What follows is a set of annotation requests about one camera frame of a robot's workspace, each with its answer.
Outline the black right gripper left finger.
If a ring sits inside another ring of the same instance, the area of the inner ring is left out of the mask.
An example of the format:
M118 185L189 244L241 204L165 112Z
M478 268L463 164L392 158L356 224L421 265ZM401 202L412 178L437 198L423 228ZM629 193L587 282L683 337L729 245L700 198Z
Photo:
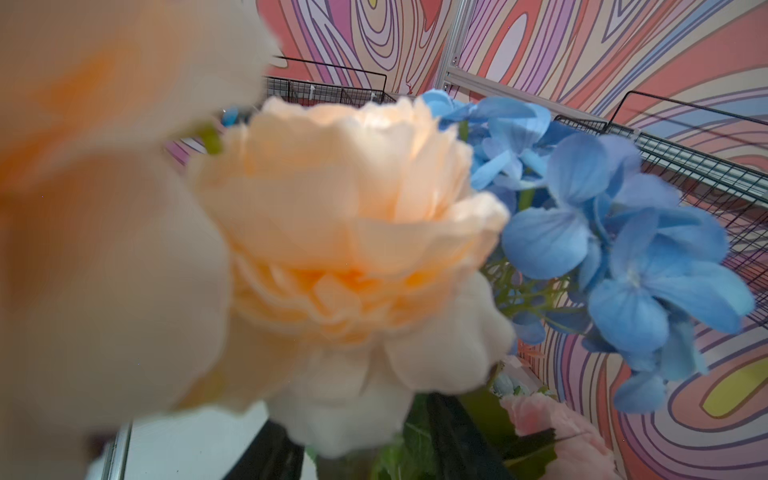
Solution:
M224 480L300 480L304 448L287 431L268 420L223 477Z

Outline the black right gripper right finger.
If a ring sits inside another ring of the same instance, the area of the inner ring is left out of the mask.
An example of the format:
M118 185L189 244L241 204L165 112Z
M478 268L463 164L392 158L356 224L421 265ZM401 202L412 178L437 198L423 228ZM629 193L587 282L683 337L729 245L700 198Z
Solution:
M456 397L431 393L426 408L438 479L514 479Z

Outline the pink peony flower stem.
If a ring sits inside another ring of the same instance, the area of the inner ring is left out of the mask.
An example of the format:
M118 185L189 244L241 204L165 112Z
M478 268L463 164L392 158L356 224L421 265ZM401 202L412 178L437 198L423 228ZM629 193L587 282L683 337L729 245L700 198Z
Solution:
M524 479L618 479L613 451L597 428L543 393L501 400L515 427L510 470Z

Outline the cream peach rose bunch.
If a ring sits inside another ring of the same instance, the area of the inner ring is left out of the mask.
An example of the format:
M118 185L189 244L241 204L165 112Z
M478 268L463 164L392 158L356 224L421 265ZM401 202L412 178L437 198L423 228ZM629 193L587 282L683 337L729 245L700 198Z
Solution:
M339 458L515 340L480 268L507 208L424 101L258 101L278 51L241 1L1 5L1 475L82 479L142 417L264 402Z

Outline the blue hydrangea flower stem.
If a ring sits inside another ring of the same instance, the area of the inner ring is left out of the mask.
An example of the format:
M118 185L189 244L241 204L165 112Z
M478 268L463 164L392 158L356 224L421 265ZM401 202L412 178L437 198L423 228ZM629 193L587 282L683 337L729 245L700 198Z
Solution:
M501 309L528 344L554 329L620 356L630 375L617 410L654 412L670 383L706 372L696 323L741 331L756 301L726 266L725 228L644 172L631 140L565 127L513 98L463 103L430 90L422 100L471 147L472 186L511 211L495 256L520 284L497 290Z

